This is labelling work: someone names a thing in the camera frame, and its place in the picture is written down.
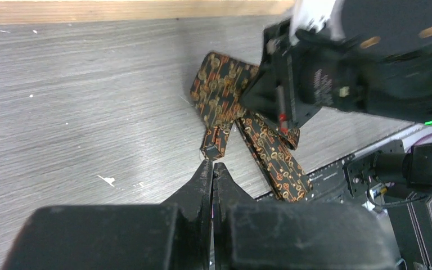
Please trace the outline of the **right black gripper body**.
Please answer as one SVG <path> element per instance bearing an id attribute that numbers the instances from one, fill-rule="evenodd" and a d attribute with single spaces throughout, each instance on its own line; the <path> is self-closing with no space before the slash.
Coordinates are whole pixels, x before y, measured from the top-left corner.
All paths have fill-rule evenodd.
<path id="1" fill-rule="evenodd" d="M 324 25 L 297 30 L 291 44 L 288 19 L 263 31 L 256 78 L 240 98 L 243 107 L 280 128 L 300 128 L 323 107 L 372 114 L 356 65 L 362 35 L 335 35 Z"/>

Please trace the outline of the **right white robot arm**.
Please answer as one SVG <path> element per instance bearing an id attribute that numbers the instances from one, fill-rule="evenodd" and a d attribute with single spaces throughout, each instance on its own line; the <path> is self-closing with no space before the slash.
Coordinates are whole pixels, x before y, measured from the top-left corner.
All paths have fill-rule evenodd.
<path id="1" fill-rule="evenodd" d="M 432 122 L 432 1 L 296 1 L 240 102 L 288 129 L 322 107 Z"/>

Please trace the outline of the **black key pattern tie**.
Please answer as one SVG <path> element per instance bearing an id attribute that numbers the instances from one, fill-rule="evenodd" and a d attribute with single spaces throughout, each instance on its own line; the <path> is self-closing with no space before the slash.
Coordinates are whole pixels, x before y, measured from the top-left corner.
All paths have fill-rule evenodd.
<path id="1" fill-rule="evenodd" d="M 288 202 L 302 201 L 313 186 L 291 153 L 298 148 L 300 130 L 281 130 L 239 103 L 258 69 L 254 64 L 217 51 L 205 56 L 190 89 L 206 128 L 200 150 L 209 160 L 224 157 L 231 129 L 236 125 L 274 197 Z"/>

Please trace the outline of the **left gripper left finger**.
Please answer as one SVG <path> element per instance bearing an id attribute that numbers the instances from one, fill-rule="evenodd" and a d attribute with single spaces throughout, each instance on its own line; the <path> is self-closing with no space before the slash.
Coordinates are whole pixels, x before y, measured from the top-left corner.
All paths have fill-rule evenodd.
<path id="1" fill-rule="evenodd" d="M 56 205 L 25 222 L 4 269 L 208 269 L 212 172 L 159 204 Z"/>

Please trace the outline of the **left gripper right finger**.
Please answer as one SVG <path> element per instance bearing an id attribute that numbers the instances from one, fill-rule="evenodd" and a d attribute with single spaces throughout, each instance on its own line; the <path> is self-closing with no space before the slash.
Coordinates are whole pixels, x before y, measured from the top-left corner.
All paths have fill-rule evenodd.
<path id="1" fill-rule="evenodd" d="M 390 236 L 360 205 L 255 201 L 213 169 L 216 269 L 396 269 Z"/>

